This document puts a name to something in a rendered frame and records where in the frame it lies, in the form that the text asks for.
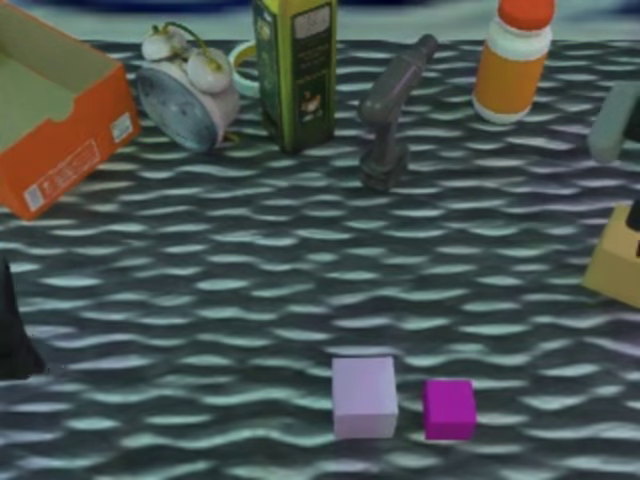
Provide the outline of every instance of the lavender cube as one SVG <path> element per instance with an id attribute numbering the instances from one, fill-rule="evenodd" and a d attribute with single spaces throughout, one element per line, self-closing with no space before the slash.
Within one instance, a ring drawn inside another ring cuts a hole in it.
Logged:
<path id="1" fill-rule="evenodd" d="M 428 380 L 422 397 L 427 440 L 466 441 L 476 427 L 471 380 Z"/>
<path id="2" fill-rule="evenodd" d="M 393 437 L 398 421 L 393 357 L 334 358 L 332 370 L 336 437 Z"/>

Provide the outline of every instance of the wavy patterned tablecloth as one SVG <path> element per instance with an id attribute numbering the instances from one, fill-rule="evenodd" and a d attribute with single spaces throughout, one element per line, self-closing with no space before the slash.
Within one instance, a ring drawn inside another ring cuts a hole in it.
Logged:
<path id="1" fill-rule="evenodd" d="M 127 62 L 137 47 L 97 44 Z M 229 48 L 230 44 L 217 46 Z M 335 141 L 295 157 L 247 102 L 239 145 L 139 139 L 41 220 L 0 214 L 51 374 L 0 385 L 0 479 L 627 480 L 640 316 L 579 285 L 639 150 L 585 148 L 634 43 L 559 43 L 515 126 L 469 103 L 480 43 L 445 44 L 402 118 L 401 188 L 360 188 L 354 115 L 398 49 L 341 46 Z M 397 355 L 388 441 L 335 442 L 330 358 Z M 427 444 L 421 382 L 475 381 L 476 438 Z"/>

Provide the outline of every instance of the pill bottle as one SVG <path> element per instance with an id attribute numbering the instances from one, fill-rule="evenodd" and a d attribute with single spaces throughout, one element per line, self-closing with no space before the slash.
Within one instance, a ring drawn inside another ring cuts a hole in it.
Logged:
<path id="1" fill-rule="evenodd" d="M 501 0 L 484 44 L 473 105 L 499 124 L 524 117 L 551 47 L 554 0 Z"/>

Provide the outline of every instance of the carton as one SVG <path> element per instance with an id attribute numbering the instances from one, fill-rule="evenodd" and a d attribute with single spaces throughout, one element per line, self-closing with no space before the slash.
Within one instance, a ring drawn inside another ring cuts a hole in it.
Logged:
<path id="1" fill-rule="evenodd" d="M 285 153 L 333 137 L 337 0 L 253 0 L 265 129 Z"/>
<path id="2" fill-rule="evenodd" d="M 627 225 L 631 207 L 616 205 L 602 232 L 582 285 L 640 308 L 640 233 Z"/>
<path id="3" fill-rule="evenodd" d="M 122 64 L 0 0 L 0 203 L 32 220 L 139 132 Z"/>

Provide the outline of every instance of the yellow block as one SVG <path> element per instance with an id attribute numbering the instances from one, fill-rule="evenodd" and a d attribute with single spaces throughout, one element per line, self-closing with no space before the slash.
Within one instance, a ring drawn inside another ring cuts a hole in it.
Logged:
<path id="1" fill-rule="evenodd" d="M 629 211 L 626 205 L 613 209 L 582 285 L 640 309 L 640 233 L 627 227 Z"/>

